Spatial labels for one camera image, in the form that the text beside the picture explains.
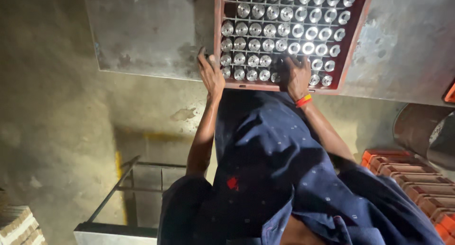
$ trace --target wristband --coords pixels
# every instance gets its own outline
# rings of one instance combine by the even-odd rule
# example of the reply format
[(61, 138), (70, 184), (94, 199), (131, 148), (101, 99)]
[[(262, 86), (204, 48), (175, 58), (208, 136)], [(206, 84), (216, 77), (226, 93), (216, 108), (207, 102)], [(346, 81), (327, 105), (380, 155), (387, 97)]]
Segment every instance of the wristband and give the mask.
[(295, 102), (295, 108), (301, 108), (305, 104), (309, 103), (311, 100), (312, 100), (311, 95), (308, 94), (308, 95), (300, 98), (299, 100), (297, 100), (297, 102)]

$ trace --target stacked orange crates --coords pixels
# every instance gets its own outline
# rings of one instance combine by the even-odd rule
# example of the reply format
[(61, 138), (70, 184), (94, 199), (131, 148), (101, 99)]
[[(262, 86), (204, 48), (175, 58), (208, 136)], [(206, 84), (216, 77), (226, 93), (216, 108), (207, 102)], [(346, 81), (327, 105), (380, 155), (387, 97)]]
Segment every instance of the stacked orange crates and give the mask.
[(455, 245), (455, 184), (439, 171), (402, 150), (365, 150), (362, 166), (389, 176), (434, 224), (447, 245)]

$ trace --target person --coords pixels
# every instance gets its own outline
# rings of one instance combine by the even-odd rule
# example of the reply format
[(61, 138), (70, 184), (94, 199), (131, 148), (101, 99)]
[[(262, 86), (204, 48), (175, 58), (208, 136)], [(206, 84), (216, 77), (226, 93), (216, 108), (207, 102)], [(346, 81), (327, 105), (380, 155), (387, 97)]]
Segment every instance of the person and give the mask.
[[(186, 176), (163, 194), (159, 244), (443, 244), (392, 178), (355, 163), (309, 99), (306, 58), (284, 60), (287, 93), (225, 90), (204, 52), (197, 61), (207, 105)], [(204, 174), (213, 139), (211, 185)]]

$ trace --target hand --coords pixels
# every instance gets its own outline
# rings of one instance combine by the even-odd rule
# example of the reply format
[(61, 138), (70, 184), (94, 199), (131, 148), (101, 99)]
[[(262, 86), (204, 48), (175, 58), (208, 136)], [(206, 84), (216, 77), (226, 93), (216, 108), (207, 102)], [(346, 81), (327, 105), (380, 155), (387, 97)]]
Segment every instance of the hand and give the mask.
[(300, 62), (293, 56), (288, 56), (284, 61), (289, 69), (287, 93), (294, 102), (297, 102), (309, 94), (308, 84), (311, 77), (310, 62), (308, 62), (306, 56), (302, 56)]
[(219, 68), (220, 65), (215, 62), (215, 56), (209, 56), (207, 62), (204, 55), (205, 52), (205, 47), (199, 50), (197, 65), (199, 66), (202, 82), (208, 91), (207, 102), (219, 102), (226, 82)]

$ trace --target metal bar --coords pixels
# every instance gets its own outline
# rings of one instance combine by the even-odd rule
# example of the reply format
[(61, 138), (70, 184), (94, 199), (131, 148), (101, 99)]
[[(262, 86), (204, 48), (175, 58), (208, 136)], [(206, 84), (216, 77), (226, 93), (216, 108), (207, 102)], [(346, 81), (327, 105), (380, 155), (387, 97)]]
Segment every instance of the metal bar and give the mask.
[(88, 219), (87, 222), (93, 222), (94, 219), (96, 218), (96, 216), (100, 213), (100, 211), (103, 209), (103, 207), (106, 205), (106, 203), (109, 201), (109, 199), (112, 197), (112, 195), (114, 194), (114, 192), (118, 189), (118, 187), (120, 187), (120, 184), (122, 184), (123, 180), (125, 180), (125, 178), (127, 177), (127, 175), (131, 172), (131, 170), (133, 169), (133, 166), (137, 163), (137, 161), (141, 158), (140, 155), (134, 157), (133, 159), (131, 159), (130, 161), (128, 161), (128, 164), (130, 165), (128, 167), (128, 169), (123, 173), (122, 177), (120, 178), (120, 180), (118, 180), (117, 184), (114, 186), (114, 188), (112, 188), (112, 190), (109, 192), (109, 194), (106, 196), (106, 198), (104, 199), (103, 202), (101, 202), (101, 204), (99, 205), (99, 207), (95, 210), (95, 212), (93, 213), (93, 215)]
[[(243, 18), (232, 18), (232, 17), (223, 17), (225, 20), (237, 20), (237, 21), (245, 21), (245, 22), (254, 22), (255, 20), (250, 20), (250, 19), (243, 19)], [(301, 25), (316, 25), (315, 23), (298, 23), (298, 22), (285, 22), (285, 21), (280, 21), (278, 19), (276, 20), (263, 20), (264, 23), (290, 23), (290, 24), (301, 24)], [(319, 23), (318, 26), (330, 26), (329, 24), (325, 23)], [(332, 27), (338, 27), (338, 24), (333, 24), (331, 25)]]
[(185, 165), (165, 164), (165, 163), (151, 163), (151, 162), (137, 162), (136, 165), (138, 165), (138, 166), (160, 167), (160, 168), (186, 168)]
[(160, 169), (161, 172), (161, 190), (163, 190), (163, 168)]
[(117, 191), (163, 193), (166, 190), (156, 190), (156, 189), (147, 189), (147, 188), (136, 188), (136, 187), (119, 186), (119, 187), (117, 187)]

